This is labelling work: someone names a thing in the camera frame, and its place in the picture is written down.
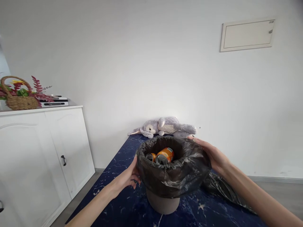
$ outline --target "stuffed animal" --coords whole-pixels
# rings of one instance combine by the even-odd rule
[[[143,136],[153,138],[154,134],[163,136],[165,133],[177,137],[187,137],[196,134],[197,130],[193,125],[180,124],[176,117],[164,117],[159,120],[148,120],[141,128],[134,129],[127,135],[142,133]]]

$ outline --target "basket handle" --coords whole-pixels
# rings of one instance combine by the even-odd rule
[[[7,96],[12,96],[11,93],[9,92],[9,90],[7,89],[7,87],[5,86],[5,83],[4,81],[8,78],[15,78],[15,79],[18,79],[18,80],[21,80],[24,82],[25,86],[27,86],[28,90],[31,92],[32,88],[31,86],[29,85],[28,82],[26,82],[24,79],[21,79],[19,77],[15,77],[15,76],[6,76],[6,77],[2,77],[1,78],[1,82],[0,84],[2,85],[2,89],[6,92]]]

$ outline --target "yellow flower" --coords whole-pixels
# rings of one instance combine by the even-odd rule
[[[16,83],[24,84],[24,82],[22,80],[12,80],[12,82],[11,82],[11,84],[16,84]]]

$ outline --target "plush toy ear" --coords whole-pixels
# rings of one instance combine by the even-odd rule
[[[140,132],[142,133],[143,136],[147,137],[147,138],[153,138],[154,134],[150,133],[150,132],[146,132],[143,130],[143,126],[140,128]]]
[[[140,133],[140,128],[137,128],[137,129],[132,130],[132,131],[129,132],[127,135],[130,136],[130,135],[137,134],[137,133]]]

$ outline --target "gray floor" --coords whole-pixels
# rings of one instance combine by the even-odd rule
[[[79,193],[75,196],[75,198],[67,205],[67,207],[63,210],[63,212],[59,215],[59,217],[53,222],[50,227],[62,227],[68,218],[72,215],[74,210],[80,204],[82,199],[94,185],[96,180],[100,177],[104,169],[96,169],[94,175],[88,180],[85,186],[79,191]]]
[[[80,190],[70,204],[64,209],[59,217],[50,227],[64,226],[70,215],[77,208],[84,196],[94,185],[96,180],[102,174],[103,169],[97,169],[96,173]],[[268,194],[279,201],[288,210],[294,213],[297,217],[303,220],[303,184],[299,183],[278,183],[278,182],[263,182],[255,181],[257,185],[263,188]]]
[[[303,220],[303,184],[256,182],[285,208]]]

